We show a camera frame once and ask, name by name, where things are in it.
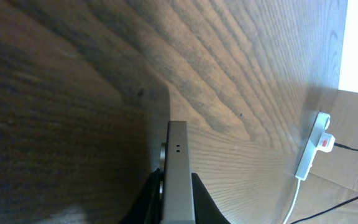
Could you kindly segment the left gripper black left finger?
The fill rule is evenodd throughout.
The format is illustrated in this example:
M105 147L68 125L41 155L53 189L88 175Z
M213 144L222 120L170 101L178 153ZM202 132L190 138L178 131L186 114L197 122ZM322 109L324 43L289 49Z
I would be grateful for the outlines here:
M119 224L159 224L161 221L160 184L162 173L156 169L151 173L137 196L131 209Z

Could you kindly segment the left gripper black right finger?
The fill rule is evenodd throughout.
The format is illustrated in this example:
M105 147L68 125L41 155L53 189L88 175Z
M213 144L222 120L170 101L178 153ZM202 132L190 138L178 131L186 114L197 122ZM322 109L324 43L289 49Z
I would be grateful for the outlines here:
M230 224L197 173L191 174L196 224Z

